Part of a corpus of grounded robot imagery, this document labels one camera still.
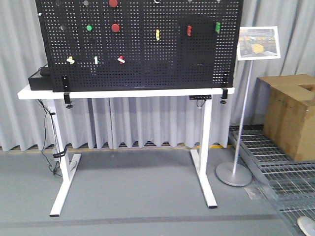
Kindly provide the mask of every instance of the emergency stop button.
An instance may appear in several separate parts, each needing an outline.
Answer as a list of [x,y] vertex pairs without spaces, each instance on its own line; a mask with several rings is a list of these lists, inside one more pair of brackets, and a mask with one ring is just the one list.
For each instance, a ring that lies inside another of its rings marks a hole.
[[120,26],[118,24],[113,24],[112,25],[112,31],[117,33],[120,31]]
[[117,0],[109,0],[109,5],[111,7],[117,7],[118,6],[118,1]]

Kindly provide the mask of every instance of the green button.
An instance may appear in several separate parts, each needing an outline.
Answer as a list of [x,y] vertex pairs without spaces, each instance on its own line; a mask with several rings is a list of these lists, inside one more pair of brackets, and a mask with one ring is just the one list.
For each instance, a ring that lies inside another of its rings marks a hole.
[[87,31],[93,30],[93,26],[87,25]]

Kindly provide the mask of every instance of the red switch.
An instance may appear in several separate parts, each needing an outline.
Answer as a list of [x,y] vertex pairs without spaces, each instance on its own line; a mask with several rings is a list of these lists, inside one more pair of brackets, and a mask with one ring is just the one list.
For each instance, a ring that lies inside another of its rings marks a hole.
[[109,0],[109,5],[111,7],[117,7],[118,6],[118,1],[117,0]]
[[119,32],[120,31],[120,26],[118,24],[113,24],[112,25],[112,31],[113,32]]
[[192,29],[191,26],[187,26],[187,35],[188,36],[191,36],[191,29]]

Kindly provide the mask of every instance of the desk foot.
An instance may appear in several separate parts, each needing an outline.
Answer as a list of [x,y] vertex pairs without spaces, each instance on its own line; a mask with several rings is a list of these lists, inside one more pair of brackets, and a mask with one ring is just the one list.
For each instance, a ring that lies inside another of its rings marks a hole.
[[58,192],[58,195],[56,197],[56,200],[54,202],[53,208],[50,211],[50,217],[58,217],[60,216],[61,210],[63,209],[63,205],[65,202],[65,199],[67,198],[73,177],[75,175],[75,172],[77,170],[77,167],[79,165],[81,159],[81,154],[74,154],[72,161],[76,161],[77,164],[76,166],[73,168],[73,170],[71,171],[70,174],[70,180],[69,181],[63,181],[63,183],[61,184],[60,190]]
[[194,162],[196,171],[197,171],[197,175],[199,178],[199,182],[200,182],[200,186],[202,188],[203,191],[203,195],[205,197],[206,200],[206,204],[208,208],[217,208],[217,202],[216,199],[213,195],[212,189],[210,187],[210,183],[208,181],[208,178],[206,176],[206,173],[200,173],[200,166],[199,166],[199,154],[198,151],[193,149],[190,150],[191,152],[191,156],[192,156],[192,160]]

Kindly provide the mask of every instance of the desk leg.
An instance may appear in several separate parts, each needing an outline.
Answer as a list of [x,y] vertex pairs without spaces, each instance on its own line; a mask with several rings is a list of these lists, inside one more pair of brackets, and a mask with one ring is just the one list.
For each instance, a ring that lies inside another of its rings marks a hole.
[[[55,124],[55,130],[53,129],[55,135],[58,138],[58,144],[60,147],[60,152],[64,150],[64,143],[61,138],[61,133],[60,133],[60,127],[58,123],[58,117],[56,113],[56,107],[55,107],[55,102],[53,99],[48,99],[47,100],[47,105],[48,109],[50,112],[55,113],[55,115],[52,116],[54,124]],[[63,174],[63,183],[61,184],[60,190],[58,192],[58,195],[55,199],[53,208],[50,211],[50,216],[51,217],[56,217],[60,216],[61,210],[63,209],[63,205],[65,202],[65,199],[67,198],[68,191],[70,189],[74,174],[77,170],[77,167],[79,165],[81,159],[81,154],[74,154],[72,161],[69,161],[69,156],[68,153],[65,154],[64,157],[61,158],[60,161],[60,169]]]
[[212,110],[212,100],[206,100],[203,110],[203,121],[202,121],[202,136],[200,140],[199,153],[197,150],[191,150],[191,156],[197,171],[200,186],[202,188],[203,194],[205,196],[206,204],[208,208],[217,208],[217,202],[213,195],[212,189],[210,187],[207,175],[207,159],[209,150],[209,133],[210,133],[210,123],[211,123],[211,110]]

